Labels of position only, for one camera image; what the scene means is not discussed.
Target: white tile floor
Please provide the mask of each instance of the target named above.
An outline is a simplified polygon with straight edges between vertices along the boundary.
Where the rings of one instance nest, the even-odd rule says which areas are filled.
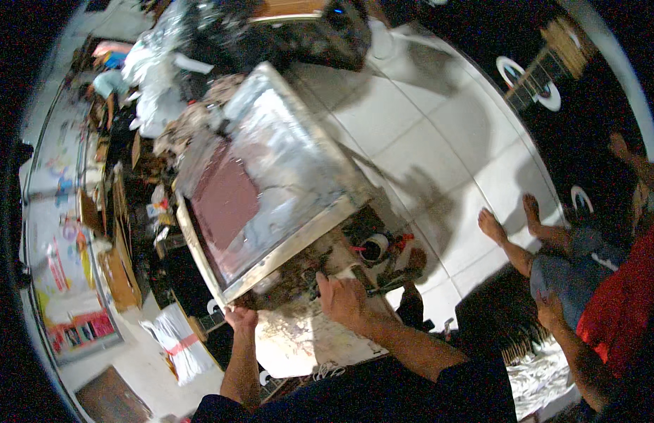
[[[408,26],[386,36],[391,47],[370,50],[382,58],[370,54],[363,72],[299,63],[287,79],[325,132],[359,155],[389,228],[407,225],[428,252],[418,288],[424,317],[441,330],[461,298],[508,261],[479,230],[479,210],[536,249],[522,194],[538,198],[546,223],[562,222],[561,208],[525,128],[479,70]],[[388,294],[393,307],[401,293]]]

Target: light blue shirt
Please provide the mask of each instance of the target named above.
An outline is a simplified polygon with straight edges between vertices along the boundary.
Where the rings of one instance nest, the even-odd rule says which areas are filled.
[[[123,96],[129,91],[129,84],[122,79],[119,70],[108,70],[94,78],[94,91],[101,97],[108,98],[112,93]]]

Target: man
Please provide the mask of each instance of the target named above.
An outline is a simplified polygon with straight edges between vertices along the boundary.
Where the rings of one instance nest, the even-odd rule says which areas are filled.
[[[513,422],[503,361],[464,353],[368,308],[357,280],[317,276],[322,311],[392,357],[348,368],[259,407],[255,311],[226,307],[233,354],[220,395],[202,399],[192,422]]]
[[[92,100],[94,93],[99,94],[106,100],[108,109],[106,129],[110,131],[120,97],[126,95],[127,91],[129,91],[129,85],[122,79],[122,73],[119,70],[108,70],[97,75],[91,84],[82,84],[78,93],[88,101]]]
[[[629,153],[619,134],[611,135],[610,148],[654,193],[654,164]],[[478,224],[504,249],[512,265],[530,277],[539,320],[564,351],[585,401],[601,411],[614,399],[618,379],[634,373],[638,351],[649,334],[646,329],[654,315],[654,216],[618,266],[624,257],[598,232],[544,226],[536,199],[525,194],[522,203],[529,232],[566,257],[534,256],[513,244],[486,209]]]

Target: gray shorts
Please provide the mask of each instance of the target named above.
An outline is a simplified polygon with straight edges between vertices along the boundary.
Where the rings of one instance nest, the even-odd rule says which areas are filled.
[[[533,298],[538,290],[543,298],[548,292],[555,292],[564,308],[564,320],[575,330],[595,289],[618,269],[627,254],[605,243],[602,235],[589,227],[571,230],[571,247],[571,258],[551,255],[534,258],[529,290]]]

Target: hand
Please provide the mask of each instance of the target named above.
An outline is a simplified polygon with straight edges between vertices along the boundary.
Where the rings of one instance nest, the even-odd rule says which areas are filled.
[[[335,322],[348,327],[355,333],[361,331],[368,317],[373,313],[367,307],[367,292],[357,279],[327,278],[318,272],[322,311]]]
[[[258,323],[258,314],[254,310],[238,305],[235,309],[231,310],[230,307],[224,307],[223,311],[226,312],[224,318],[230,326],[233,326],[233,331],[251,331]]]
[[[614,156],[620,158],[624,162],[627,162],[632,158],[632,153],[627,149],[627,144],[621,134],[614,132],[609,136],[609,139],[611,140],[609,149]]]
[[[564,320],[562,301],[560,301],[555,292],[550,291],[548,298],[543,300],[541,297],[541,291],[537,291],[536,307],[539,311],[539,321],[545,329],[553,330],[554,327],[559,327],[559,325],[567,324]]]

